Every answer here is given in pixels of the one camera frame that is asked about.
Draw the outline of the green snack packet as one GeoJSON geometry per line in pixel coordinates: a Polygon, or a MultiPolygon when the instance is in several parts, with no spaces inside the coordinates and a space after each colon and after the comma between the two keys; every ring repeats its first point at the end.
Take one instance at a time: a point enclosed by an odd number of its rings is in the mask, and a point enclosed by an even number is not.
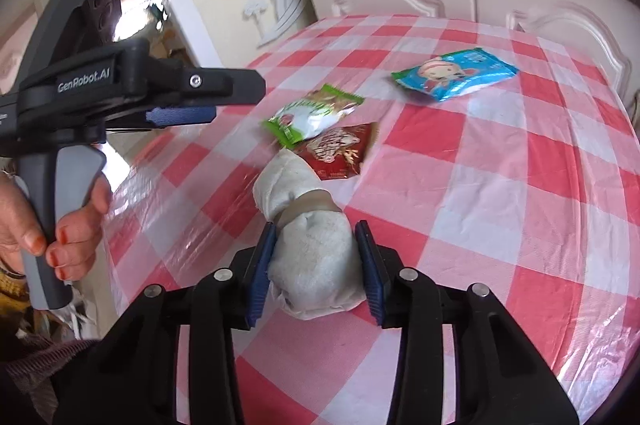
{"type": "Polygon", "coordinates": [[[319,136],[363,104],[362,96],[329,84],[281,107],[264,126],[285,147],[319,136]]]}

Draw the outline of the red snack packet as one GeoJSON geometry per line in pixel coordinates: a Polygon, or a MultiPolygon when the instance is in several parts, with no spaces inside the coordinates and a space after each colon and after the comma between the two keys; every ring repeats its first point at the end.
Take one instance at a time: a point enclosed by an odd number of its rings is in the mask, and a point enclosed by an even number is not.
{"type": "Polygon", "coordinates": [[[322,180],[348,179],[361,172],[378,137],[378,123],[332,127],[300,142],[293,152],[322,180]]]}

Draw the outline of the red white checkered tablecloth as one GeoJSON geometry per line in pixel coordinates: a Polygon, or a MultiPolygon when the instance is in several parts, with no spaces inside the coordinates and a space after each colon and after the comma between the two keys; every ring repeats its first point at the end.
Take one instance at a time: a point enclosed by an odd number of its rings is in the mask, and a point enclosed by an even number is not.
{"type": "Polygon", "coordinates": [[[352,221],[436,283],[488,285],[581,419],[639,345],[639,143],[589,56],[531,34],[409,15],[326,18],[254,62],[253,107],[163,132],[115,193],[104,235],[124,309],[145,286],[189,286],[256,243],[252,188],[279,145],[264,126],[324,84],[377,122],[356,177],[328,183],[352,221]],[[515,77],[437,102],[394,72],[482,48],[515,77]]]}

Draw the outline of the blue snack packet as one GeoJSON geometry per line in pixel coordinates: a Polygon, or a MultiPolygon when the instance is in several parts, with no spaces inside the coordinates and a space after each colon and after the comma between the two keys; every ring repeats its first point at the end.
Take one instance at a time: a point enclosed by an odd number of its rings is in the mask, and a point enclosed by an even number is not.
{"type": "Polygon", "coordinates": [[[518,69],[482,48],[442,54],[392,74],[400,87],[442,102],[499,84],[518,69]]]}

